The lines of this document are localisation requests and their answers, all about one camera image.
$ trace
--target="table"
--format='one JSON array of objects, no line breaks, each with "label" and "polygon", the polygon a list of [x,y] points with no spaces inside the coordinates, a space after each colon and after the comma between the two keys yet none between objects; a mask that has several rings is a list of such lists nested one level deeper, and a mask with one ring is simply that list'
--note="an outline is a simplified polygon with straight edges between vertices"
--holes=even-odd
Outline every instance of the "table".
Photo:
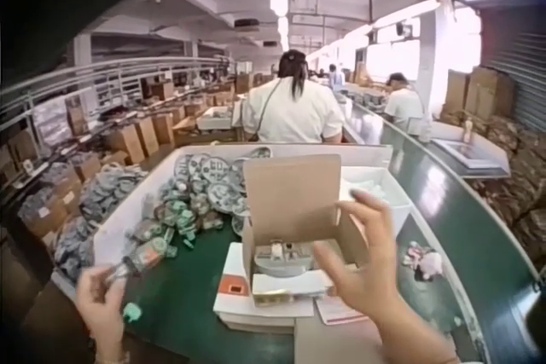
[{"label": "table", "polygon": [[[368,141],[366,129],[358,127],[363,122],[364,112],[354,107],[350,126]],[[390,127],[381,127],[375,137],[394,146],[390,172],[455,267],[481,326],[491,362],[535,362],[537,355],[525,342],[525,328],[516,309],[518,296],[534,281],[519,250],[461,182],[420,146]],[[127,301],[139,304],[143,316],[129,325],[128,331],[205,363],[293,362],[292,337],[233,332],[212,312],[232,240],[237,237],[228,228],[203,234],[193,251],[181,249],[176,259],[164,261],[141,283],[129,286]],[[413,218],[398,236],[399,251],[411,240],[426,244]],[[449,284],[436,280],[422,286],[410,280],[407,271],[400,270],[403,268],[398,269],[403,297],[426,320],[449,331],[454,318],[461,317],[461,306]]]}]

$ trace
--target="woman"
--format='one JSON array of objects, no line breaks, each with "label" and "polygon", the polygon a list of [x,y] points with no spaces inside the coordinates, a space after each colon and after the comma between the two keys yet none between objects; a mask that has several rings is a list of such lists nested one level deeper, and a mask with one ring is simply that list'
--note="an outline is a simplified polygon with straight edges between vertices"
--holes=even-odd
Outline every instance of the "woman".
[{"label": "woman", "polygon": [[[314,245],[315,259],[334,283],[338,295],[376,325],[384,354],[391,364],[455,364],[455,351],[442,334],[419,317],[398,294],[396,242],[391,213],[368,194],[353,193],[356,202],[339,202],[340,209],[363,226],[369,244],[369,264],[364,271],[349,270],[327,243]],[[96,363],[126,363],[122,348],[124,322],[119,310],[124,282],[117,280],[106,294],[100,277],[108,268],[85,270],[76,288],[76,306],[96,341]]]},{"label": "woman", "polygon": [[284,53],[278,78],[250,90],[242,124],[261,142],[340,143],[345,122],[332,91],[307,79],[307,61],[298,50]]}]

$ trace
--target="person in white shirt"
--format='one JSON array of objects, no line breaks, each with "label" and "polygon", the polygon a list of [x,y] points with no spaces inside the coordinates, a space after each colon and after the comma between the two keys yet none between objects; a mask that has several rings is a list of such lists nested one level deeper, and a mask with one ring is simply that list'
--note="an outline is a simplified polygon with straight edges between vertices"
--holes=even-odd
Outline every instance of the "person in white shirt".
[{"label": "person in white shirt", "polygon": [[251,89],[243,103],[248,138],[261,142],[340,143],[345,117],[332,91],[307,79],[305,54],[284,53],[278,78]]},{"label": "person in white shirt", "polygon": [[328,85],[332,91],[339,91],[341,86],[345,84],[345,76],[342,72],[339,72],[335,64],[330,64],[329,67],[329,81]]},{"label": "person in white shirt", "polygon": [[425,115],[421,98],[401,72],[391,74],[386,85],[392,93],[383,112],[385,119],[412,136],[418,135]]}]

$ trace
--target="person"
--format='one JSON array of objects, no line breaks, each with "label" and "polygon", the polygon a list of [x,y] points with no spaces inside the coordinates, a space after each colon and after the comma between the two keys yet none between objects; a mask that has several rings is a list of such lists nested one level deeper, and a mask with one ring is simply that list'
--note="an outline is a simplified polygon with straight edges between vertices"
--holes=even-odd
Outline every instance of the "person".
[{"label": "person", "polygon": [[338,91],[340,87],[345,84],[345,76],[342,72],[338,72],[335,64],[330,64],[329,71],[328,85],[332,91]]},{"label": "person", "polygon": [[401,72],[391,74],[386,86],[392,92],[383,112],[385,119],[408,134],[419,134],[420,122],[425,116],[419,94],[410,88],[410,83]]},{"label": "person", "polygon": [[[351,194],[355,201],[341,201],[337,206],[362,225],[369,245],[369,264],[364,270],[349,270],[334,249],[320,241],[313,244],[318,265],[334,283],[338,296],[376,324],[384,356],[391,364],[459,362],[452,344],[398,293],[396,241],[388,205],[362,191]],[[117,280],[104,293],[101,277],[108,269],[86,269],[76,288],[76,307],[95,338],[99,364],[126,362],[124,322],[119,312],[125,283]]]},{"label": "person", "polygon": [[242,104],[247,138],[261,142],[340,143],[345,117],[328,87],[307,79],[305,54],[284,53],[278,78],[250,90]]}]

